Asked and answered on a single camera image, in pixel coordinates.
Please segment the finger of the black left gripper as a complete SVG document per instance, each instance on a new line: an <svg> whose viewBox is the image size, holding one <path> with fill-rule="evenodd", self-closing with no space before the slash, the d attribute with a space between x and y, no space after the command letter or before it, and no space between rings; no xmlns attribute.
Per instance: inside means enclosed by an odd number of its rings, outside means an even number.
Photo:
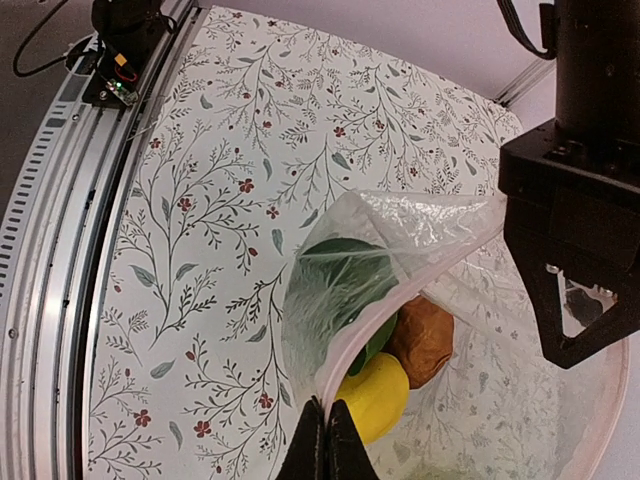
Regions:
<svg viewBox="0 0 640 480"><path fill-rule="evenodd" d="M618 295L616 304L571 338L564 334L557 278L540 259L521 259L519 273L533 305L543 356L570 369L639 330L639 279L593 259L552 262L570 278Z"/></svg>

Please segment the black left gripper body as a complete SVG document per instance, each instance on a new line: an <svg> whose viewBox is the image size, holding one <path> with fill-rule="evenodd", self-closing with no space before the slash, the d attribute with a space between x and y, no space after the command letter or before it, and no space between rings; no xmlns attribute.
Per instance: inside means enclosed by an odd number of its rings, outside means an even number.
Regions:
<svg viewBox="0 0 640 480"><path fill-rule="evenodd" d="M639 5L552 1L541 41L514 5L513 37L556 65L554 117L505 143L504 238L532 298L556 292L551 269L620 300L639 294Z"/></svg>

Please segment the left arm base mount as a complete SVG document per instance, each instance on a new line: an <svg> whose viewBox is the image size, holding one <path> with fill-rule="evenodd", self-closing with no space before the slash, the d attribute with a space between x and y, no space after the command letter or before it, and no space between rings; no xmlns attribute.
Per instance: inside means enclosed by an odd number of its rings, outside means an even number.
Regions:
<svg viewBox="0 0 640 480"><path fill-rule="evenodd" d="M92 4L97 60L82 101L95 107L131 107L139 100L137 86L165 34L176 21L163 14L158 0L103 0Z"/></svg>

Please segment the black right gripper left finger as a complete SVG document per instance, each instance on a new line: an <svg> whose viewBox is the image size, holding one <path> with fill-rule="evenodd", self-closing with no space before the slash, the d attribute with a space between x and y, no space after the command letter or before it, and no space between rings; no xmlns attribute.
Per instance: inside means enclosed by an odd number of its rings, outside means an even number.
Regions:
<svg viewBox="0 0 640 480"><path fill-rule="evenodd" d="M325 420L319 400L312 396L300 414L279 480L322 480L325 460Z"/></svg>

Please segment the clear zip top bag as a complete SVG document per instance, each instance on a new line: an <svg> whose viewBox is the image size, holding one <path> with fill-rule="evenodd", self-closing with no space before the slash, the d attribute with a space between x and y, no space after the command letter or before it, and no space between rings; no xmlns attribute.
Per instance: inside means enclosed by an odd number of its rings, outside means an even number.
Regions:
<svg viewBox="0 0 640 480"><path fill-rule="evenodd" d="M620 341L561 369L503 241L500 197L353 192L311 228L283 302L298 404L329 407L386 351L408 389L367 452L382 479L589 479L624 402Z"/></svg>

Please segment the yellow lemon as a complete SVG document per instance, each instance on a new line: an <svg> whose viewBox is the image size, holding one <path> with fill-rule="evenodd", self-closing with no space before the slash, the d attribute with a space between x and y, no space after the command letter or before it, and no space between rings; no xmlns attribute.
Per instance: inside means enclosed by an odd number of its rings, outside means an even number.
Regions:
<svg viewBox="0 0 640 480"><path fill-rule="evenodd" d="M343 400L364 445L389 433L409 398L409 379L392 355L376 354L355 376L346 376L336 399Z"/></svg>

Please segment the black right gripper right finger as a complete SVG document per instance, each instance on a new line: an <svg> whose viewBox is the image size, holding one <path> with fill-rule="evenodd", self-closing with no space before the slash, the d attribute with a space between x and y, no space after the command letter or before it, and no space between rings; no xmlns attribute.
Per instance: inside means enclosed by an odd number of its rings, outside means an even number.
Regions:
<svg viewBox="0 0 640 480"><path fill-rule="evenodd" d="M332 405L327 435L327 479L379 480L344 400Z"/></svg>

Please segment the brown potato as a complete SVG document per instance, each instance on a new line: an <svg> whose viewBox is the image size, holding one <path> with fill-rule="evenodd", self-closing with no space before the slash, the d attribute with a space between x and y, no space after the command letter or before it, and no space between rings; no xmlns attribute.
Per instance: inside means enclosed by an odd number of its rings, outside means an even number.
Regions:
<svg viewBox="0 0 640 480"><path fill-rule="evenodd" d="M405 303L384 351L404 368L409 388L418 390L445 366L453 355L454 317L423 296Z"/></svg>

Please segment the green white bok choy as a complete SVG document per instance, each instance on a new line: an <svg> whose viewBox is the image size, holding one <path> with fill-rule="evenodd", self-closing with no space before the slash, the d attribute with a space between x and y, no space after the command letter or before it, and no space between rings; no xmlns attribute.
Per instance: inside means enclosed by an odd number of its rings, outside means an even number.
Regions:
<svg viewBox="0 0 640 480"><path fill-rule="evenodd" d="M398 284L388 251L363 240L331 238L299 252L283 301L282 353L291 378L309 380L334 336Z"/></svg>

